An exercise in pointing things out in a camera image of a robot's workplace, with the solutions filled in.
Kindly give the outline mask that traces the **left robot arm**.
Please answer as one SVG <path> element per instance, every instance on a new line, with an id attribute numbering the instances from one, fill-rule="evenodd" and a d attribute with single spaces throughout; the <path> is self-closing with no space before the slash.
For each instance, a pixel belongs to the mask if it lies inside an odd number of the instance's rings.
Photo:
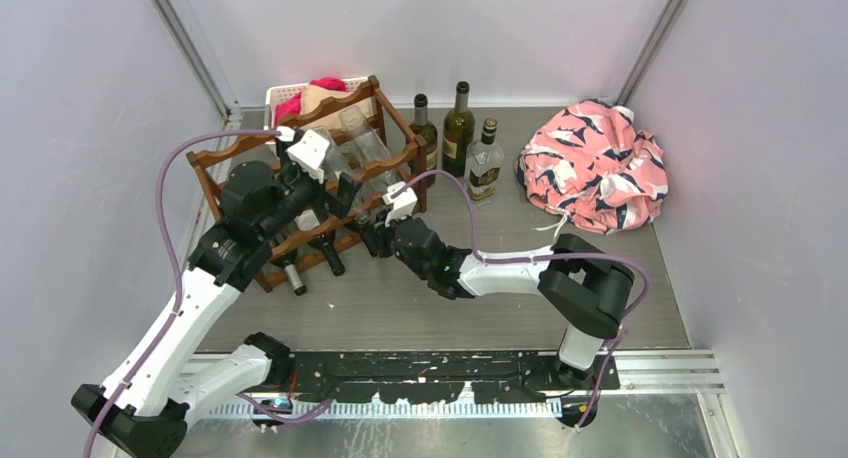
<path id="1" fill-rule="evenodd" d="M 260 161 L 238 165 L 221 191 L 221 218 L 207 230 L 176 280 L 168 305 L 128 358 L 102 384 L 83 384 L 73 407 L 99 435 L 132 457 L 170 457 L 189 428 L 253 387 L 285 387 L 289 348 L 254 333 L 194 377 L 179 375 L 223 312 L 271 259 L 271 241 L 308 208 L 350 211 L 361 181 L 341 173 L 336 192 L 321 175 L 289 162 L 280 173 Z"/>

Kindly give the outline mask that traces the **aluminium corner post left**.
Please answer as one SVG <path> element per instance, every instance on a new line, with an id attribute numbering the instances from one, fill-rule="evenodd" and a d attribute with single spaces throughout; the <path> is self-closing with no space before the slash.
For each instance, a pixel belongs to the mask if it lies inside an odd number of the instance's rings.
<path id="1" fill-rule="evenodd" d="M 150 0 L 153 8 L 161 18 L 165 28 L 172 36 L 177 49 L 186 60 L 189 69 L 197 79 L 201 89 L 209 98 L 213 108 L 222 119 L 229 119 L 238 108 L 235 98 L 228 98 L 221 90 L 218 80 L 214 77 L 207 61 L 191 37 L 189 28 L 185 25 L 179 10 L 172 0 Z"/>

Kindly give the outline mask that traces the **dark green bottle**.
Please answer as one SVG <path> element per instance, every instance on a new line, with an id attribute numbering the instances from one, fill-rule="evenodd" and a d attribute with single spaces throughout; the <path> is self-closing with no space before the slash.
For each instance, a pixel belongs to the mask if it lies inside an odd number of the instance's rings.
<path id="1" fill-rule="evenodd" d="M 473 139 L 476 120 L 469 109 L 470 85 L 459 81 L 454 106 L 443 121 L 442 169 L 461 178 L 465 171 L 467 147 Z"/>
<path id="2" fill-rule="evenodd" d="M 426 144 L 426 166 L 423 169 L 425 171 L 434 170 L 437 168 L 438 131 L 428 117 L 428 98 L 425 94 L 418 93 L 414 97 L 413 104 L 414 117 L 410 129 L 416 135 L 423 137 Z M 413 174 L 423 170 L 416 161 L 411 161 L 409 168 Z"/>

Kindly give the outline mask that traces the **dark bottle cream label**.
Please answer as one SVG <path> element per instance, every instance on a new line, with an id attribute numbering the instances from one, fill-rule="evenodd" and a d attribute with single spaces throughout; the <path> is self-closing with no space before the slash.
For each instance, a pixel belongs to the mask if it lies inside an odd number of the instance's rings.
<path id="1" fill-rule="evenodd" d="M 295 223 L 300 231 L 308 233 L 319 227 L 326 217 L 327 214 L 323 210 L 316 213 L 313 209 L 306 209 L 295 218 Z M 340 276 L 346 272 L 346 268 L 335 249 L 335 238 L 336 232 L 330 230 L 315 235 L 308 244 L 323 254 L 333 275 Z"/>

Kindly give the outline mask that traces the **clear bottle with dark cap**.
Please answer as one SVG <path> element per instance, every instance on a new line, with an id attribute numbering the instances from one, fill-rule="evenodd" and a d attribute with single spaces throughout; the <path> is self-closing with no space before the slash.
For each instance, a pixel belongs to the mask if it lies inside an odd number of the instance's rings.
<path id="1" fill-rule="evenodd" d="M 487 118 L 482 125 L 479 140 L 473 141 L 466 151 L 464 186 L 475 205 L 488 202 L 496 191 L 496 181 L 503 163 L 504 153 L 495 142 L 498 121 Z"/>

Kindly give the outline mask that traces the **aluminium corner post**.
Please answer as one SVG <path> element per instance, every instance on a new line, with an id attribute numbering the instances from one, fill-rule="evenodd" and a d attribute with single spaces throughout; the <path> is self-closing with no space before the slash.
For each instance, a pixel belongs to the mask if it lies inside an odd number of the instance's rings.
<path id="1" fill-rule="evenodd" d="M 214 77 L 207 61 L 191 37 L 189 28 L 185 25 L 179 10 L 172 0 L 150 0 L 153 8 L 161 18 L 165 28 L 172 36 L 177 49 L 186 60 L 189 69 L 197 79 L 201 89 L 209 98 L 213 108 L 222 119 L 229 119 L 238 108 L 235 98 L 228 98 L 221 90 L 218 80 Z"/>
<path id="2" fill-rule="evenodd" d="M 635 96 L 665 39 L 673 29 L 688 0 L 666 0 L 617 96 L 616 104 L 628 106 Z"/>

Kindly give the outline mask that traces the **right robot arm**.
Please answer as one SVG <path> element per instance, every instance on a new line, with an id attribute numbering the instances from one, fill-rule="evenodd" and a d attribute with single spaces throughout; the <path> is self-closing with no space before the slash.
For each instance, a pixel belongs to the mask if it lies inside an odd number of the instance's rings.
<path id="1" fill-rule="evenodd" d="M 635 277 L 624 263 L 574 234 L 524 252 L 483 253 L 446 244 L 420 218 L 388 220 L 367 233 L 374 255 L 393 256 L 439 296 L 545 298 L 566 320 L 555 374 L 567 388 L 594 374 L 602 346 L 617 337 Z"/>

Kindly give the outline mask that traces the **red cloth in basket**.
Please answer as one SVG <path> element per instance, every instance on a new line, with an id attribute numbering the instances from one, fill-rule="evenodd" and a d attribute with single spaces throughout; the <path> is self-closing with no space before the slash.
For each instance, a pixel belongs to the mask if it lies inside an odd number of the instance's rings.
<path id="1" fill-rule="evenodd" d="M 299 116 L 314 111 L 326 98 L 344 98 L 348 94 L 345 82 L 339 78 L 312 80 L 292 98 L 276 106 L 274 126 L 279 126 L 282 119 L 288 116 Z"/>

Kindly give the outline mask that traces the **aluminium corner post right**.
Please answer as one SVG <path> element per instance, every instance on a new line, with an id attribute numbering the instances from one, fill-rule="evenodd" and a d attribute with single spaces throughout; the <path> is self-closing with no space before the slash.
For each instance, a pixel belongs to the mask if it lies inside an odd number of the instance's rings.
<path id="1" fill-rule="evenodd" d="M 635 96 L 665 39 L 673 29 L 688 0 L 666 0 L 617 96 L 616 104 L 628 106 Z"/>

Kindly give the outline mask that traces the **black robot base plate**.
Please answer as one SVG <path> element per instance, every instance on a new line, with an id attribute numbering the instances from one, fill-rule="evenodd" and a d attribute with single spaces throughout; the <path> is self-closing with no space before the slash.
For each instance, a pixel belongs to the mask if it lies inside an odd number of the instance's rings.
<path id="1" fill-rule="evenodd" d="M 400 351 L 294 352 L 290 370 L 251 392 L 278 392 L 285 398 L 338 404 L 448 404 L 469 389 L 475 404 L 539 403 L 602 391 L 618 390 L 621 381 L 613 360 L 603 368 L 595 358 L 583 379 L 567 373 L 553 352 L 541 351 Z"/>

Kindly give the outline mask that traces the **dark green bottle far back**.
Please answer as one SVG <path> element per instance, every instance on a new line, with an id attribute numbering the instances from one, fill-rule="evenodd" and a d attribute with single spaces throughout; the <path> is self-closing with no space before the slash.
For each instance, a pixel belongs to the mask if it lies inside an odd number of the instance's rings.
<path id="1" fill-rule="evenodd" d="M 470 85 L 459 81 L 454 106 L 443 121 L 442 169 L 461 178 L 465 171 L 467 147 L 473 139 L 476 120 L 469 109 Z"/>

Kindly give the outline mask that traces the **pink shark print cloth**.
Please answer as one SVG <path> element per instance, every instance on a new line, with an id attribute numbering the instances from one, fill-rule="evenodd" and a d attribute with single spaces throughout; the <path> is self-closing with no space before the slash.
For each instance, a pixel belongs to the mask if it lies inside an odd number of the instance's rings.
<path id="1" fill-rule="evenodd" d="M 514 165 L 526 199 L 584 231 L 614 234 L 661 214 L 669 192 L 664 150 L 634 113 L 587 99 L 540 126 Z"/>

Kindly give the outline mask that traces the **dark green bottle far left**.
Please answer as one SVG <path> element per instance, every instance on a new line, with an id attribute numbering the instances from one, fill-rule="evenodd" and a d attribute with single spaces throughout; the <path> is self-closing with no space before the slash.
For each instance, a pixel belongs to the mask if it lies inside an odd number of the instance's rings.
<path id="1" fill-rule="evenodd" d="M 410 129 L 416 135 L 423 137 L 426 144 L 426 166 L 423 169 L 425 171 L 434 170 L 437 168 L 438 131 L 428 117 L 428 98 L 425 94 L 418 93 L 414 97 L 413 104 L 414 117 Z M 416 161 L 411 161 L 409 168 L 413 174 L 423 170 Z"/>

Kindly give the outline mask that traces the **wooden wine rack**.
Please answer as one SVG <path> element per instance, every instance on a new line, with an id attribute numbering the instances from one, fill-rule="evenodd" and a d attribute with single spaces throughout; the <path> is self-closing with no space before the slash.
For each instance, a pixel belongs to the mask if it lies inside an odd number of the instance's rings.
<path id="1" fill-rule="evenodd" d="M 320 102 L 314 111 L 308 114 L 283 118 L 279 126 L 301 128 L 303 130 L 324 127 L 330 131 L 335 143 L 340 146 L 348 141 L 349 138 L 342 131 L 339 113 L 348 107 L 354 106 L 355 103 L 363 99 L 374 97 L 377 100 L 378 104 L 383 107 L 382 118 L 384 119 L 384 123 L 386 118 L 397 118 L 398 111 L 388 101 L 380 88 L 378 80 L 375 77 L 369 77 L 369 80 L 370 83 L 368 85 L 362 84 L 353 94 L 345 98 L 326 98 Z M 201 189 L 211 208 L 214 218 L 213 225 L 222 216 L 221 191 L 229 181 L 231 172 L 238 165 L 251 161 L 260 161 L 268 164 L 274 173 L 280 173 L 282 167 L 289 163 L 282 164 L 277 155 L 276 128 L 240 130 L 236 134 L 235 142 L 223 150 L 198 153 L 191 151 L 187 153 L 187 160 L 194 168 Z M 386 192 L 389 185 L 400 181 L 404 181 L 410 185 L 417 195 L 418 203 L 413 213 L 423 210 L 426 206 L 427 194 L 421 181 L 421 175 L 409 173 L 406 170 L 406 165 L 411 161 L 416 161 L 417 164 L 424 163 L 424 139 L 420 135 L 416 135 L 404 121 L 398 122 L 398 128 L 405 137 L 405 146 L 397 153 L 390 152 L 392 158 L 389 160 L 370 162 L 365 166 L 364 170 L 357 172 L 353 176 L 362 183 L 367 181 L 375 190 L 375 193 L 365 202 L 365 209 L 371 212 L 373 222 L 385 220 L 387 212 L 382 201 L 382 195 Z M 331 192 L 335 192 L 338 177 L 325 167 L 325 163 L 324 169 L 326 171 L 325 183 L 327 188 Z M 308 269 L 319 265 L 328 266 L 323 254 L 308 244 L 315 235 L 334 230 L 336 232 L 335 249 L 341 260 L 341 255 L 344 251 L 360 244 L 365 246 L 358 233 L 357 224 L 354 221 L 355 214 L 352 210 L 350 210 L 350 213 L 345 218 L 337 218 L 323 208 L 313 210 L 316 213 L 323 210 L 327 214 L 327 217 L 319 227 L 315 228 L 313 232 L 305 233 L 298 229 L 294 219 L 285 227 L 289 230 L 288 239 L 279 246 L 272 247 L 271 245 L 271 259 L 280 257 L 292 248 L 298 248 L 297 269 L 303 282 L 303 275 Z M 290 286 L 283 271 L 272 265 L 270 260 L 262 267 L 261 271 L 250 282 L 247 288 L 251 284 L 257 284 L 264 291 L 271 292 L 281 284 Z"/>

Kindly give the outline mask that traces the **small clear glass bottle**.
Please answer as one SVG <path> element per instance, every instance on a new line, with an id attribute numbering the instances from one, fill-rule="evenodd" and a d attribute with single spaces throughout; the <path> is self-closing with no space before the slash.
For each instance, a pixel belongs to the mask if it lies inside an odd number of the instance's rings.
<path id="1" fill-rule="evenodd" d="M 325 167 L 338 177 L 341 173 L 347 173 L 354 176 L 359 165 L 350 166 L 351 158 L 356 158 L 355 153 L 350 148 L 339 147 L 331 136 L 328 129 L 324 127 L 313 128 L 313 131 L 324 137 L 329 142 L 328 154 L 325 160 Z M 354 212 L 354 221 L 358 225 L 368 225 L 372 223 L 372 214 L 365 209 L 365 202 L 375 193 L 374 188 L 367 182 L 362 183 L 362 187 L 353 200 L 351 210 Z"/>

